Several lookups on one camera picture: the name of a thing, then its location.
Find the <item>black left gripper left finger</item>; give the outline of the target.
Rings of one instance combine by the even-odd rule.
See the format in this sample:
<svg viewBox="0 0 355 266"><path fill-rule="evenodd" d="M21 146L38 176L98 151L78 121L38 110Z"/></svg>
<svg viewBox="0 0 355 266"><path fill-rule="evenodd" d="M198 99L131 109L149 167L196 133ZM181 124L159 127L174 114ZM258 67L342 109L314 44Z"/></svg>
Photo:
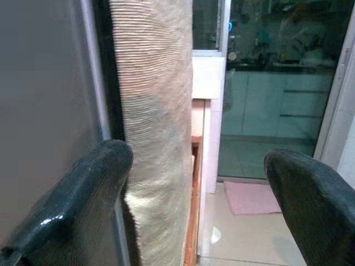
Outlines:
<svg viewBox="0 0 355 266"><path fill-rule="evenodd" d="M130 266L122 194L133 152L102 141L0 245L0 266Z"/></svg>

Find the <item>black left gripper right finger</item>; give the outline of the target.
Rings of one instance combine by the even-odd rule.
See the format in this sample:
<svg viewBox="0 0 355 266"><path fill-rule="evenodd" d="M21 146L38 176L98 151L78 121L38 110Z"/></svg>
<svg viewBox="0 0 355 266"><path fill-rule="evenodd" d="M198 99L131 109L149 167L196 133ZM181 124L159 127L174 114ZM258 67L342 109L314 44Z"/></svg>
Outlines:
<svg viewBox="0 0 355 266"><path fill-rule="evenodd" d="M355 266L355 189L296 151L270 150L263 167L307 266Z"/></svg>

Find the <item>grey steel fridge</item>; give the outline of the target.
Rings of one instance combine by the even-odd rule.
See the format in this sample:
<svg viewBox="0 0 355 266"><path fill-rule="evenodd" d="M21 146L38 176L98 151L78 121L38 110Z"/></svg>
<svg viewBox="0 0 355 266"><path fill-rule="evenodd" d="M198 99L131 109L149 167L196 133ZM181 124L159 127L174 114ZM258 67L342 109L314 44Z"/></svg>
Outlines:
<svg viewBox="0 0 355 266"><path fill-rule="evenodd" d="M0 0L0 245L77 160L125 142L112 30L109 0Z"/></svg>

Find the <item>pink floor mat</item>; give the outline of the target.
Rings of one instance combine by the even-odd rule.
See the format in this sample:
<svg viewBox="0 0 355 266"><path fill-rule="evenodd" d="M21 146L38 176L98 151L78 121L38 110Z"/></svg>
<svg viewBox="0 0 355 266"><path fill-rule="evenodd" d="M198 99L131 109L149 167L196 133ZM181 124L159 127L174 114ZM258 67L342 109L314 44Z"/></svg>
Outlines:
<svg viewBox="0 0 355 266"><path fill-rule="evenodd" d="M282 213L269 185L224 182L224 188L234 216Z"/></svg>

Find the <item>green glass sliding door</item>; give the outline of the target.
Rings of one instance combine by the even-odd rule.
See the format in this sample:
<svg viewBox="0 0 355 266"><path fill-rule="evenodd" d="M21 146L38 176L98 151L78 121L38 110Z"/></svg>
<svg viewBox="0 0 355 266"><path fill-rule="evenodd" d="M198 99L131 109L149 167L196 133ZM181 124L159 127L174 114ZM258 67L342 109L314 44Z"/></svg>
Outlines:
<svg viewBox="0 0 355 266"><path fill-rule="evenodd" d="M264 178L272 149L312 156L355 0L192 0L193 47L223 56L210 175Z"/></svg>

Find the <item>wooden wine rack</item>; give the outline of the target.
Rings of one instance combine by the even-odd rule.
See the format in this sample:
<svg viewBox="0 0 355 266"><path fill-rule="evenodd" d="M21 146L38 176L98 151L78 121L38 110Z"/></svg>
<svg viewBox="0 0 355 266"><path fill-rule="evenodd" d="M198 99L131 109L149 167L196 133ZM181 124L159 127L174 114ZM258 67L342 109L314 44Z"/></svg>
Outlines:
<svg viewBox="0 0 355 266"><path fill-rule="evenodd" d="M197 235L199 230L201 197L202 149L202 136L193 136L191 138L191 150L193 155L192 194L183 266L196 266L197 263Z"/></svg>

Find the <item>beige ribbed fabric cover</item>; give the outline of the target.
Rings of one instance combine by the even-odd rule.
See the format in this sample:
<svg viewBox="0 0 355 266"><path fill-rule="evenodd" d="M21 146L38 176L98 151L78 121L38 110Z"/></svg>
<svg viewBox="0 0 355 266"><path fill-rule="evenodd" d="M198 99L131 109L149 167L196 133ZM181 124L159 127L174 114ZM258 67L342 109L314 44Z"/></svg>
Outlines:
<svg viewBox="0 0 355 266"><path fill-rule="evenodd" d="M109 0L133 266L183 266L192 193L192 0Z"/></svg>

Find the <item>white side counter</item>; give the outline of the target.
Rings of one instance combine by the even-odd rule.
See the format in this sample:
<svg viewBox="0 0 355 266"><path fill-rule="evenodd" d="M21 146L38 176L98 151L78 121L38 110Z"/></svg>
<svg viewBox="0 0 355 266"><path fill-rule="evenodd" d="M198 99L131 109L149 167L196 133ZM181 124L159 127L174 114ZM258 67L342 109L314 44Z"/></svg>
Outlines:
<svg viewBox="0 0 355 266"><path fill-rule="evenodd" d="M192 58L191 135L202 138L197 255L202 255L204 248L209 246L204 240L206 195L216 191L225 63L224 57Z"/></svg>

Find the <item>white door frame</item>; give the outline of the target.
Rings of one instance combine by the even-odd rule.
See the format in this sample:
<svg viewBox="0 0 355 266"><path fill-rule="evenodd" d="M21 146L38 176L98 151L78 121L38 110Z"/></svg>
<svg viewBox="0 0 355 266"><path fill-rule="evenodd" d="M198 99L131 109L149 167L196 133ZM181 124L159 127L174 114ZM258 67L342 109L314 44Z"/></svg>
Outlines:
<svg viewBox="0 0 355 266"><path fill-rule="evenodd" d="M313 158L355 188L355 4Z"/></svg>

